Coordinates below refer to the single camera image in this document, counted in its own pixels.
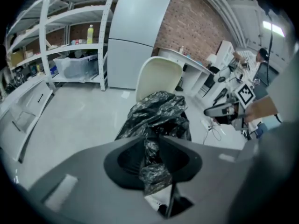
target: blue object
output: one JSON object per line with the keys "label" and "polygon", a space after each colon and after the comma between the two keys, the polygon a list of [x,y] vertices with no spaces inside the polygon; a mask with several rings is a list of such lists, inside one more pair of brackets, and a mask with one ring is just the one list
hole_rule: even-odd
{"label": "blue object", "polygon": [[255,132],[256,132],[256,138],[259,139],[267,131],[268,131],[268,128],[267,128],[266,124],[259,123],[257,125],[257,129],[255,130]]}
{"label": "blue object", "polygon": [[56,73],[56,70],[57,70],[57,66],[55,65],[50,69],[51,74],[54,75]]}

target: cabinet handle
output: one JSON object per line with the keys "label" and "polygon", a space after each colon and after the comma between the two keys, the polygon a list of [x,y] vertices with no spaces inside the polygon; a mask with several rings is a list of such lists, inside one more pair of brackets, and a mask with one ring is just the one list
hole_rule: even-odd
{"label": "cabinet handle", "polygon": [[41,101],[41,98],[43,97],[43,94],[41,95],[41,97],[39,98],[39,100],[38,100],[38,103]]}
{"label": "cabinet handle", "polygon": [[19,130],[19,132],[21,132],[21,130],[19,129],[19,127],[15,124],[15,122],[11,121],[13,123],[13,125],[17,128],[17,130]]}

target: white refrigerator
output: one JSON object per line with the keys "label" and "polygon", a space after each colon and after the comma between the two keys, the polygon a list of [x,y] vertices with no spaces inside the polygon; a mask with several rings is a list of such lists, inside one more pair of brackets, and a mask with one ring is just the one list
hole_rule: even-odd
{"label": "white refrigerator", "polygon": [[136,89],[143,63],[150,58],[170,0],[118,0],[107,57],[108,86]]}

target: white cabinet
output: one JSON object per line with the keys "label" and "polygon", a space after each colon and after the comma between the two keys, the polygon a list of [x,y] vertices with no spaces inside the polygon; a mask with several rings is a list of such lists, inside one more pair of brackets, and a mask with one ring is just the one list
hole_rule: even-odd
{"label": "white cabinet", "polygon": [[213,64],[213,66],[217,67],[220,70],[223,69],[233,59],[234,52],[235,50],[232,43],[227,41],[222,41],[221,46],[217,52],[216,63]]}
{"label": "white cabinet", "polygon": [[28,80],[0,104],[0,147],[15,161],[52,94],[44,79]]}

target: black plastic bag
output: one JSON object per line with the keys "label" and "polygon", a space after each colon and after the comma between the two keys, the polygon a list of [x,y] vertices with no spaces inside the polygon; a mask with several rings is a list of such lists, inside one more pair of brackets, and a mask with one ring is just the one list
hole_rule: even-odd
{"label": "black plastic bag", "polygon": [[171,184],[171,175],[159,157],[159,144],[153,137],[168,135],[191,141],[189,120],[185,115],[188,108],[183,96],[159,91],[153,93],[135,106],[115,140],[146,137],[145,158],[139,178],[145,184],[145,195],[155,193]]}

